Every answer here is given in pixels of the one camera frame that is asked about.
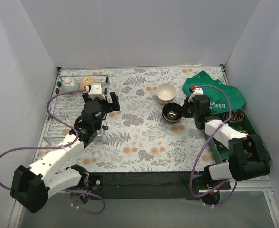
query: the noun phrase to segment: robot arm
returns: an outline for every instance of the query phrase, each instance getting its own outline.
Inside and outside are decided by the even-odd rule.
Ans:
[[[194,118],[196,127],[205,129],[210,136],[223,122],[211,115],[209,98],[203,95],[201,88],[190,91],[192,94],[184,100],[182,107],[183,116]],[[243,181],[270,173],[267,153],[258,135],[247,135],[224,124],[213,138],[229,149],[229,162],[204,167],[206,182],[231,178]],[[246,151],[253,156],[247,158]]]
[[[81,190],[88,185],[89,172],[79,165],[62,173],[56,171],[96,138],[107,113],[120,110],[116,94],[110,93],[112,103],[109,103],[100,83],[93,83],[89,90],[83,93],[84,109],[74,124],[79,135],[77,141],[64,147],[76,139],[76,133],[71,130],[58,145],[61,149],[49,152],[28,167],[21,165],[14,172],[10,194],[32,213],[39,211],[54,194],[72,186]]]

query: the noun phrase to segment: black bowl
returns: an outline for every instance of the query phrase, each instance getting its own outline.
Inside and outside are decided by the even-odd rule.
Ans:
[[[177,123],[182,119],[182,106],[177,103],[168,103],[163,107],[162,116],[171,124]]]

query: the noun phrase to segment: table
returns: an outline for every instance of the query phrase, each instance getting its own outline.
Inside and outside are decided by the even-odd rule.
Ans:
[[[225,82],[221,68],[215,66],[63,70],[60,78],[73,76],[80,80],[86,75],[108,75],[108,91],[119,96],[121,110],[107,116],[109,130],[104,135],[105,144],[94,141],[60,171],[74,164],[84,166],[89,172],[191,171],[205,143],[204,131],[196,129],[191,118],[182,118],[175,125],[167,124],[161,116],[163,106],[157,102],[155,90],[163,82],[174,84],[177,88],[174,102],[182,105],[185,98],[181,89],[183,83],[202,70],[212,79]],[[56,99],[53,112],[73,125],[83,106],[80,94],[64,95]],[[57,145],[68,131],[64,125],[50,121],[44,138]],[[48,152],[39,151],[37,157]],[[196,171],[214,163],[207,147]]]

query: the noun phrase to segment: cable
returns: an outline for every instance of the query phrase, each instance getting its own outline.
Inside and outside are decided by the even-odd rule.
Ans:
[[[219,187],[221,187],[222,185],[224,185],[225,183],[227,183],[227,182],[229,181],[229,180],[224,180],[224,181],[222,181],[221,183],[219,183],[218,185],[216,185],[215,187],[213,187],[212,189],[210,189],[209,191],[207,191],[207,192],[205,192],[205,193],[203,193],[203,194],[199,194],[199,195],[195,195],[195,194],[193,193],[193,190],[192,190],[192,181],[193,181],[193,178],[194,178],[195,168],[196,168],[196,166],[197,166],[197,164],[198,164],[198,161],[199,161],[199,159],[200,159],[200,157],[201,157],[201,155],[202,155],[204,149],[205,149],[206,146],[208,145],[209,141],[210,141],[210,140],[214,137],[214,135],[218,132],[218,130],[223,126],[223,124],[225,124],[225,123],[227,123],[227,122],[230,121],[231,116],[232,116],[232,108],[231,108],[230,100],[229,100],[228,96],[226,95],[226,93],[225,93],[223,90],[221,90],[221,89],[219,89],[219,88],[217,88],[217,87],[215,87],[215,86],[212,86],[212,85],[195,86],[195,88],[206,88],[206,87],[208,87],[208,88],[214,88],[214,89],[220,91],[220,92],[225,96],[225,98],[226,98],[226,100],[227,100],[227,103],[228,103],[228,106],[229,106],[229,115],[228,115],[228,118],[227,118],[226,120],[224,120],[223,123],[222,123],[221,125],[219,125],[219,126],[215,129],[215,131],[209,136],[209,138],[207,139],[207,141],[206,141],[205,144],[203,145],[201,151],[198,153],[197,158],[196,158],[196,160],[195,160],[195,163],[194,163],[194,165],[193,165],[193,168],[192,168],[192,170],[191,170],[189,188],[190,188],[190,193],[191,193],[191,195],[194,196],[194,197],[196,197],[196,198],[200,198],[200,197],[203,197],[203,196],[208,195],[209,193],[213,192],[214,190],[218,189]],[[223,202],[221,202],[221,203],[219,203],[219,204],[216,204],[215,206],[220,206],[220,205],[224,204],[224,203],[232,196],[232,194],[233,194],[234,191],[235,191],[236,186],[237,186],[237,181],[235,182],[235,186],[234,186],[232,192],[230,193],[230,195],[229,195]]]
[[[90,211],[90,210],[88,210],[87,208],[84,208],[84,207],[82,207],[82,206],[79,206],[79,205],[76,205],[76,204],[71,203],[71,205],[75,206],[76,208],[79,208],[79,209],[81,209],[81,210],[84,210],[84,211],[86,211],[86,212],[88,212],[88,213],[90,213],[90,214],[98,215],[98,214],[102,213],[102,212],[105,210],[105,208],[106,208],[106,202],[105,202],[105,200],[104,200],[102,197],[98,196],[98,195],[95,195],[95,194],[92,194],[92,193],[86,192],[86,191],[85,191],[85,192],[70,191],[70,190],[64,190],[64,191],[65,191],[65,192],[69,192],[69,193],[74,193],[74,194],[86,194],[86,195],[93,196],[93,197],[96,197],[96,198],[100,199],[100,200],[102,201],[102,203],[103,203],[103,208],[102,208],[100,211],[98,211],[98,212]]]
[[[68,146],[71,146],[72,144],[74,144],[74,143],[78,140],[78,132],[77,132],[77,130],[76,130],[74,127],[68,125],[67,123],[61,121],[61,120],[58,119],[56,116],[54,116],[54,115],[50,112],[50,110],[49,110],[50,104],[51,104],[51,102],[52,102],[55,98],[57,98],[57,97],[59,97],[59,96],[61,96],[61,95],[71,94],[71,93],[78,93],[78,92],[83,92],[83,91],[86,91],[86,89],[73,90],[73,91],[68,91],[68,92],[64,92],[64,93],[61,93],[61,94],[57,94],[57,95],[51,97],[51,99],[50,99],[50,100],[47,102],[47,104],[46,104],[46,105],[47,105],[47,106],[46,106],[46,111],[47,111],[47,113],[48,113],[53,119],[57,120],[57,121],[60,122],[61,124],[67,126],[68,128],[71,128],[73,131],[75,131],[76,138],[75,138],[72,142],[70,142],[70,143],[64,145],[63,147],[68,147]],[[55,150],[55,149],[61,149],[61,146],[50,146],[50,147],[27,146],[27,147],[17,147],[17,148],[13,148],[13,149],[10,149],[10,150],[5,151],[4,153],[2,153],[2,154],[0,155],[0,159],[1,159],[3,156],[5,156],[6,154],[8,154],[8,153],[10,153],[10,152],[12,152],[12,151],[19,151],[19,150],[37,150],[37,149]],[[7,189],[7,190],[11,190],[10,187],[4,185],[1,181],[0,181],[0,186],[3,187],[3,188],[5,188],[5,189]]]

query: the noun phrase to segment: wall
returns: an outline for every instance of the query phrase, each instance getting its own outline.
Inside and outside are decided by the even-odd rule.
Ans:
[[[0,154],[37,145],[56,68],[19,1],[0,1]],[[29,165],[34,151],[13,152],[0,161],[0,179]],[[0,228],[7,227],[14,200],[0,187]]]
[[[259,0],[21,0],[57,67],[226,63]]]
[[[227,75],[272,154],[270,180],[279,208],[279,1],[259,2],[228,60]]]

